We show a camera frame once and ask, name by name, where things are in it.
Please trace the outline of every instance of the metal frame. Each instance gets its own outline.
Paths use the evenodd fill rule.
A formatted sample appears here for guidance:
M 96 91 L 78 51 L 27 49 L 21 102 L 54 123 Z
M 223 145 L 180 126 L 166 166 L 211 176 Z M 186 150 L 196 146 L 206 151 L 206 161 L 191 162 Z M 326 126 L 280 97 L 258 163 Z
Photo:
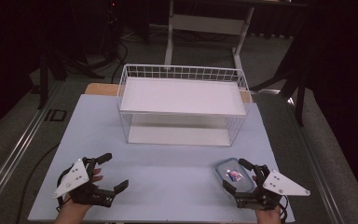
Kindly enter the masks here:
M 254 7 L 250 7 L 246 13 L 244 21 L 241 20 L 229 20 L 218 19 L 199 16 L 187 16 L 174 14 L 173 12 L 173 0 L 170 1 L 170 17 L 168 23 L 168 44 L 165 53 L 165 65 L 172 64 L 172 52 L 173 52 L 173 29 L 199 31 L 208 33 L 217 33 L 224 35 L 238 35 L 240 41 L 236 48 L 232 49 L 232 55 L 234 58 L 235 67 L 242 70 L 240 52 L 248 28 L 255 11 Z

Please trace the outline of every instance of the white table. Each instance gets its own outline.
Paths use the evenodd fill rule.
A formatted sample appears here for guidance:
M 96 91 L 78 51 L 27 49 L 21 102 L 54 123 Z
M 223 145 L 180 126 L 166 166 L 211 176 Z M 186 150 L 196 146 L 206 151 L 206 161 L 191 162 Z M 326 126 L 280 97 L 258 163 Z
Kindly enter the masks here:
M 111 208 L 93 206 L 85 220 L 93 222 L 255 223 L 254 211 L 238 209 L 214 175 L 227 158 L 245 158 L 278 170 L 257 105 L 252 104 L 232 147 L 173 147 L 127 144 L 115 96 L 82 95 L 29 215 L 51 221 L 52 199 L 63 170 L 77 159 L 111 152 L 102 165 L 101 189 L 129 179 Z M 294 221 L 290 205 L 287 221 Z

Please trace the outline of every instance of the wire basket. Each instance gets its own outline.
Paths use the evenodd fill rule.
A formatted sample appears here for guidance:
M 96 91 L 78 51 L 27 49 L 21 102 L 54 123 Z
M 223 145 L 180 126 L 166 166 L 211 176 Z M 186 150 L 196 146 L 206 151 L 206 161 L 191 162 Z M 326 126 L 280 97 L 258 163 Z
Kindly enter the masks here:
M 197 66 L 126 64 L 117 96 L 127 141 L 142 144 L 231 146 L 252 102 L 242 70 Z M 132 138 L 144 126 L 152 128 L 138 134 L 156 131 L 145 137 L 154 140 Z M 209 142 L 217 136 L 208 133 L 226 140 Z

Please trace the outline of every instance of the black cable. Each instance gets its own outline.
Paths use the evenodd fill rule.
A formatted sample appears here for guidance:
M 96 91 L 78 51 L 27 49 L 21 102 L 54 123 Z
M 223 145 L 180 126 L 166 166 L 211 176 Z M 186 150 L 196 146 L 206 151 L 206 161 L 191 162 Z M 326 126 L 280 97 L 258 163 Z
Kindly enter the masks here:
M 83 66 L 88 69 L 101 68 L 103 66 L 106 66 L 106 65 L 112 63 L 113 60 L 115 59 L 113 57 L 112 53 L 107 53 L 104 57 L 105 57 L 105 59 L 101 62 L 91 63 L 91 64 L 83 64 Z
M 72 199 L 72 198 L 69 198 L 69 199 L 67 199 L 64 203 L 60 203 L 60 205 L 58 205 L 58 207 L 56 207 L 57 212 L 60 213 L 61 207 L 62 207 L 64 204 L 68 203 L 71 199 Z
M 33 168 L 33 170 L 31 171 L 31 173 L 28 175 L 28 178 L 27 178 L 27 180 L 26 180 L 26 182 L 25 182 L 24 189 L 22 190 L 22 195 L 21 195 L 21 200 L 20 200 L 20 207 L 19 207 L 19 211 L 18 211 L 18 213 L 17 213 L 17 218 L 16 218 L 16 224 L 19 224 L 19 223 L 20 223 L 20 218 L 21 218 L 22 206 L 23 206 L 23 204 L 24 204 L 25 193 L 26 193 L 26 191 L 27 191 L 27 189 L 28 189 L 28 184 L 29 184 L 29 182 L 30 182 L 30 180 L 31 180 L 32 175 L 34 174 L 34 171 L 35 171 L 36 168 L 39 166 L 40 162 L 42 162 L 42 160 L 45 159 L 46 156 L 47 156 L 50 152 L 52 152 L 54 149 L 56 149 L 59 145 L 60 145 L 60 143 L 57 144 L 57 145 L 55 145 L 55 146 L 52 147 L 51 149 L 49 149 L 49 150 L 45 153 L 45 155 L 43 155 L 43 157 L 36 163 L 36 166 Z
M 192 35 L 193 38 L 188 38 L 188 37 L 185 37 L 185 36 L 182 36 L 182 35 L 179 35 L 179 34 L 189 34 L 189 35 Z M 175 38 L 180 38 L 186 42 L 200 42 L 200 41 L 206 41 L 206 42 L 220 42 L 220 41 L 223 41 L 225 39 L 227 39 L 229 37 L 229 35 L 222 35 L 222 34 L 217 34 L 211 38 L 206 38 L 204 36 L 201 35 L 200 32 L 194 32 L 194 31 L 184 31 L 184 30 L 181 30 L 181 31 L 178 31 L 178 32 L 175 32 L 175 34 L 173 34 L 173 36 Z
M 287 206 L 289 205 L 289 199 L 287 198 L 286 195 L 283 195 L 283 197 L 286 199 L 286 205 L 284 206 L 284 209 L 287 209 Z
M 286 208 L 283 207 L 283 205 L 281 205 L 280 203 L 278 203 L 278 206 L 280 206 L 280 208 L 283 211 L 283 217 L 281 218 L 281 223 L 284 224 L 284 223 L 286 223 L 286 219 L 287 219 L 287 211 L 286 211 Z
M 125 54 L 124 54 L 124 57 L 123 57 L 123 58 L 121 58 L 120 54 L 117 53 L 117 58 L 118 58 L 118 60 L 120 61 L 120 63 L 118 64 L 117 68 L 115 69 L 115 71 L 114 71 L 113 74 L 112 74 L 112 79 L 110 80 L 110 83 L 111 83 L 111 84 L 113 84 L 113 79 L 114 79 L 115 76 L 116 76 L 116 73 L 117 73 L 117 71 L 118 71 L 118 68 L 120 68 L 121 65 L 124 66 L 124 65 L 126 64 L 125 60 L 126 60 L 126 58 L 127 58 L 128 52 L 129 52 L 127 46 L 125 46 L 123 43 L 121 43 L 121 41 L 120 41 L 118 44 L 121 45 L 121 46 L 123 46 L 126 51 L 125 51 Z

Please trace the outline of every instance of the gray floor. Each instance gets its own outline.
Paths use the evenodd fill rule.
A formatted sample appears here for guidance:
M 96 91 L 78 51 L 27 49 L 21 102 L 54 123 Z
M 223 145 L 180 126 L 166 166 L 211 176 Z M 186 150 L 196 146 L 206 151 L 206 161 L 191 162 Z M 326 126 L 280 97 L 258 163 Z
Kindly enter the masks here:
M 164 33 L 165 31 L 162 30 L 162 33 L 152 35 L 148 45 L 136 35 L 125 37 L 122 42 L 128 48 L 126 63 L 164 63 L 166 48 L 166 36 Z M 172 64 L 234 67 L 230 48 L 236 45 L 236 37 L 229 37 L 218 42 L 193 43 L 179 38 L 177 40 L 173 47 Z M 291 41 L 291 39 L 284 38 L 265 39 L 262 36 L 249 36 L 245 40 L 241 52 L 241 61 L 249 86 L 259 84 L 273 76 Z M 121 55 L 124 55 L 122 47 L 120 47 L 120 52 Z M 84 92 L 91 82 L 110 82 L 116 67 L 117 63 L 114 63 L 96 71 L 104 76 L 105 79 L 90 79 L 70 69 L 70 76 L 66 82 L 61 83 L 51 80 L 50 92 L 55 92 L 55 94 L 51 95 L 52 100 L 48 104 L 48 109 L 67 110 L 68 115 L 63 122 L 43 121 L 36 130 L 30 131 L 28 129 L 29 132 L 34 133 L 32 141 L 26 141 L 21 137 L 27 131 L 30 123 L 33 123 L 37 118 L 43 119 L 46 116 L 46 112 L 36 110 L 38 105 L 37 95 L 25 95 L 0 121 L 0 167 L 9 157 L 11 151 L 17 148 L 16 145 L 19 141 L 24 145 L 21 152 L 22 159 L 18 164 L 14 164 L 17 165 L 17 168 L 10 174 L 11 178 L 7 179 L 6 186 L 0 191 L 0 223 L 15 223 L 21 192 L 24 189 L 28 174 L 36 165 L 37 160 L 48 149 L 60 142 L 79 95 Z M 37 75 L 38 71 L 32 74 L 33 77 Z M 279 82 L 270 88 L 278 90 L 282 84 L 283 82 Z M 307 144 L 313 149 L 315 159 L 319 162 L 325 181 L 332 192 L 334 203 L 339 208 L 342 222 L 358 223 L 358 185 L 340 151 L 335 136 L 315 103 L 312 92 L 309 90 L 306 92 L 303 116 L 305 127 L 303 129 L 299 128 L 299 130 L 301 133 L 305 133 L 305 139 L 309 141 Z M 277 124 L 269 123 L 268 120 L 265 120 L 265 125 Z M 284 140 L 290 138 L 290 136 L 282 137 L 274 134 L 268 134 L 268 137 L 272 145 L 283 146 L 287 144 Z M 48 154 L 31 179 L 20 223 L 28 223 L 26 218 L 53 156 L 54 153 Z M 277 160 L 284 159 L 284 154 L 277 155 Z M 293 171 L 293 169 L 290 171 L 290 167 L 283 167 L 282 169 L 286 169 L 287 172 L 301 172 Z M 318 199 L 312 202 L 324 206 L 324 202 L 318 201 Z M 298 206 L 302 206 L 302 209 L 298 211 L 301 214 L 298 214 L 297 223 L 330 223 L 328 214 L 315 214 L 315 211 L 307 211 L 307 209 L 304 209 L 304 207 L 307 207 L 306 204 L 299 204 Z

